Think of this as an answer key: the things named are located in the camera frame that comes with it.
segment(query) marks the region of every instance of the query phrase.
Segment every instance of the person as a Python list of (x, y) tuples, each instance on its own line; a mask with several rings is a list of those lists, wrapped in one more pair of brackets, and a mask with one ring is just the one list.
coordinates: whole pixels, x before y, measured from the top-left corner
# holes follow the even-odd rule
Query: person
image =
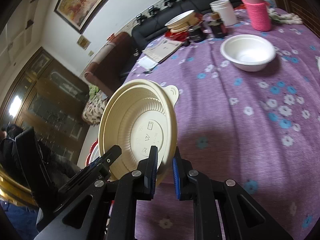
[[(28, 187), (20, 165), (15, 138), (23, 129), (15, 124), (9, 124), (0, 132), (0, 164), (7, 174), (19, 184)], [(50, 150), (43, 142), (38, 141), (47, 173), (57, 188), (62, 187), (81, 169), (67, 158)]]

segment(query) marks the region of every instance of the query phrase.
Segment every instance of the patterned fabric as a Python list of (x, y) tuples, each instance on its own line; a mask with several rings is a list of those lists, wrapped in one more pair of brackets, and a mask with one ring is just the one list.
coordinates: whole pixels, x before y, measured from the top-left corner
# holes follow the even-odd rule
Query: patterned fabric
[(84, 107), (82, 119), (90, 125), (99, 124), (109, 98), (100, 90)]
[[(246, 10), (235, 13), (239, 22), (228, 27), (229, 36), (255, 34), (275, 46), (277, 56), (264, 70), (234, 67), (220, 53), (223, 41), (209, 35), (177, 50), (153, 73), (143, 74), (136, 64), (126, 81), (177, 86), (182, 158), (211, 179), (236, 180), (302, 240), (320, 217), (320, 40), (303, 25), (259, 32)], [(192, 203), (178, 202), (173, 192), (173, 185), (160, 185), (153, 201), (137, 205), (137, 239), (194, 239)]]

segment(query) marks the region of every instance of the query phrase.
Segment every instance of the sofa backrest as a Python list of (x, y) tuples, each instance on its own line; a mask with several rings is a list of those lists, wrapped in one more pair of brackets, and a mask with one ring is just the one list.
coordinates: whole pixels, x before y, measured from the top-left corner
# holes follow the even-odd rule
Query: sofa backrest
[[(154, 17), (146, 19), (141, 25), (137, 25), (132, 30), (132, 37), (135, 39), (139, 50), (145, 49), (148, 43), (163, 35), (167, 28), (164, 26), (168, 21), (177, 15), (195, 10), (198, 13), (206, 14), (211, 11), (210, 3), (217, 0), (183, 0), (176, 2), (171, 8), (167, 7)], [(235, 8), (242, 2), (241, 0), (230, 0)]]

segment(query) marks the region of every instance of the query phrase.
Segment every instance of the purple tablecloth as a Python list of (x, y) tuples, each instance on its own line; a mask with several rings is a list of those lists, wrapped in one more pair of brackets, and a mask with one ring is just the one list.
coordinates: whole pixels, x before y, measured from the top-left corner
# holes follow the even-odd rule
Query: purple tablecloth
[[(177, 86), (182, 157), (211, 179), (236, 180), (302, 240), (320, 217), (320, 40), (303, 25), (259, 32), (246, 10), (236, 14), (229, 36), (255, 34), (275, 46), (264, 70), (237, 69), (220, 54), (223, 41), (209, 37), (180, 48), (152, 74), (136, 64), (127, 81)], [(153, 201), (138, 203), (138, 240), (194, 239), (192, 202), (176, 200), (172, 178), (166, 182)]]

